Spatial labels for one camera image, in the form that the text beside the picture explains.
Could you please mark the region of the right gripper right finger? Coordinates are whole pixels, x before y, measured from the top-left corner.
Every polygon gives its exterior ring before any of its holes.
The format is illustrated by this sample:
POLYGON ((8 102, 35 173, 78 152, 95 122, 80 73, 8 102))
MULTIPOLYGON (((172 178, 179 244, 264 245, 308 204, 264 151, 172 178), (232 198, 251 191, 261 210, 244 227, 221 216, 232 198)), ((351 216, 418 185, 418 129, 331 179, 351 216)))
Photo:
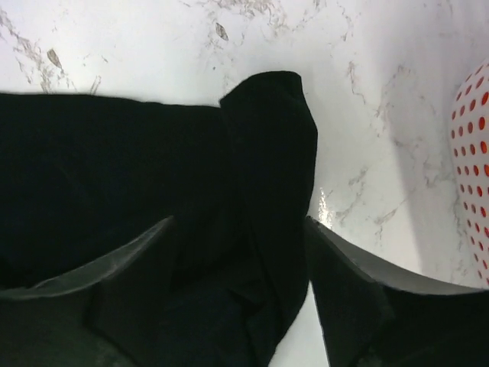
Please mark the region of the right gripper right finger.
POLYGON ((332 366, 486 366, 488 292, 388 262, 307 218, 305 246, 332 366))

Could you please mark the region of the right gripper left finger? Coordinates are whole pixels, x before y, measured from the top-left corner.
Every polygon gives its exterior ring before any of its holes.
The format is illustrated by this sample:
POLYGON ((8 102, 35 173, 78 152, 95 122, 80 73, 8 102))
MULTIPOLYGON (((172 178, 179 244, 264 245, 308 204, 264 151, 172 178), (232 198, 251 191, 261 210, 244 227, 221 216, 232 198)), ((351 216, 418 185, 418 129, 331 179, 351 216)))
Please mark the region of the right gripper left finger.
POLYGON ((31 287, 1 291, 3 366, 156 366, 174 220, 31 287))

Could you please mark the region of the black t shirt blue logo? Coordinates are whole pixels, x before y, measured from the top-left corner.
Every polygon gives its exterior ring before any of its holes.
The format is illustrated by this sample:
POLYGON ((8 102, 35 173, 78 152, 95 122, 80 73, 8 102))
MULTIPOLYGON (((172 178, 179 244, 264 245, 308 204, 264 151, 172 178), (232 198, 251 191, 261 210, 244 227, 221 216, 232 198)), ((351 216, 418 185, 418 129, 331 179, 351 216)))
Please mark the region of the black t shirt blue logo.
POLYGON ((1 96, 1 291, 174 220, 156 366, 266 366, 306 297, 318 132, 301 77, 248 77, 217 106, 1 96))

